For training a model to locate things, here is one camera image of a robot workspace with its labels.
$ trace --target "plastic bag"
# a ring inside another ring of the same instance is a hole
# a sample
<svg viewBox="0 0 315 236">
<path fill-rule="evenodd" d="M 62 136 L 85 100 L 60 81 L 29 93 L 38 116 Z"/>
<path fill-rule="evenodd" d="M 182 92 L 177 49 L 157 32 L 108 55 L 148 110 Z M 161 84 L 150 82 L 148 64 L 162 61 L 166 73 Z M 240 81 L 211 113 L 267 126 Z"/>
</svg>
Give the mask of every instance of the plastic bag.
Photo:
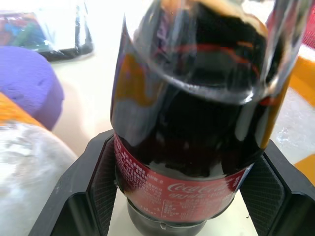
<svg viewBox="0 0 315 236">
<path fill-rule="evenodd" d="M 27 236 L 58 179 L 77 159 L 46 129 L 0 126 L 0 235 Z"/>
<path fill-rule="evenodd" d="M 84 0 L 11 0 L 0 6 L 0 46 L 24 47 L 48 61 L 93 51 Z"/>
</svg>

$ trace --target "white table surface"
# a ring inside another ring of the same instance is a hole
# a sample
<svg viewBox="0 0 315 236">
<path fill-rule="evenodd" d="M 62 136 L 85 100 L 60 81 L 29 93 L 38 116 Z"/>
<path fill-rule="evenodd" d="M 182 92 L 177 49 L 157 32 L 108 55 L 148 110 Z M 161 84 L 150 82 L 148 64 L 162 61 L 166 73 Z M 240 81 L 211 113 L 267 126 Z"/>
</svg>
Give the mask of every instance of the white table surface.
<svg viewBox="0 0 315 236">
<path fill-rule="evenodd" d="M 124 15 L 121 1 L 88 1 L 89 26 L 95 43 L 93 55 L 53 64 L 63 86 L 63 113 L 53 130 L 79 156 L 88 141 L 111 129 L 110 103 Z M 240 193 L 221 216 L 208 221 L 198 236 L 256 236 Z M 140 236 L 129 219 L 126 198 L 119 192 L 110 236 Z"/>
</svg>

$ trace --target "red label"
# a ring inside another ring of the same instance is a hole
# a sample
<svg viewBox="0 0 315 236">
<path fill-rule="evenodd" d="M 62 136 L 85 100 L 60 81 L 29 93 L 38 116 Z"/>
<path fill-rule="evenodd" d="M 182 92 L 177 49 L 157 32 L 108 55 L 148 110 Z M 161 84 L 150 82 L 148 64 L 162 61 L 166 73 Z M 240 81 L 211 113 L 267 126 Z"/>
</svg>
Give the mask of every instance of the red label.
<svg viewBox="0 0 315 236">
<path fill-rule="evenodd" d="M 186 181 L 160 175 L 137 161 L 115 134 L 118 168 L 127 184 L 125 195 L 141 211 L 169 222 L 198 222 L 220 213 L 232 201 L 247 173 L 210 181 Z"/>
</svg>

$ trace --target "bottle base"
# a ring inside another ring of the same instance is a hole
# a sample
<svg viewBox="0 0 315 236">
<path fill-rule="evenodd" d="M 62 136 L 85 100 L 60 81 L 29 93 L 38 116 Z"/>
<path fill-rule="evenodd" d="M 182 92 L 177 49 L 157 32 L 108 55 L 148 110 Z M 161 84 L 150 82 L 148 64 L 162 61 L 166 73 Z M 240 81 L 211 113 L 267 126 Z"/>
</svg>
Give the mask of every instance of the bottle base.
<svg viewBox="0 0 315 236">
<path fill-rule="evenodd" d="M 171 227 L 164 223 L 157 222 L 141 215 L 127 200 L 129 216 L 143 236 L 195 236 L 204 227 L 206 221 L 190 227 Z"/>
</svg>

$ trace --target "orange object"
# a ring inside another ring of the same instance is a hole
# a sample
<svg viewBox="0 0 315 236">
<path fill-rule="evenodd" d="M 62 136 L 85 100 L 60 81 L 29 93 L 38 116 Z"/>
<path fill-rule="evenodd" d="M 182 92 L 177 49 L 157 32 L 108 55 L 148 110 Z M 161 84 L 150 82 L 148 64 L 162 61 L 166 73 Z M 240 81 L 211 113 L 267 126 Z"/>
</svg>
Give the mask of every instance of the orange object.
<svg viewBox="0 0 315 236">
<path fill-rule="evenodd" d="M 296 163 L 294 166 L 315 186 L 315 154 Z"/>
<path fill-rule="evenodd" d="M 315 107 L 315 62 L 299 57 L 289 86 Z"/>
<path fill-rule="evenodd" d="M 23 111 L 4 94 L 0 93 L 0 125 L 5 124 L 9 120 L 16 120 L 23 123 L 35 124 L 43 127 L 41 123 L 36 121 L 25 111 Z"/>
</svg>

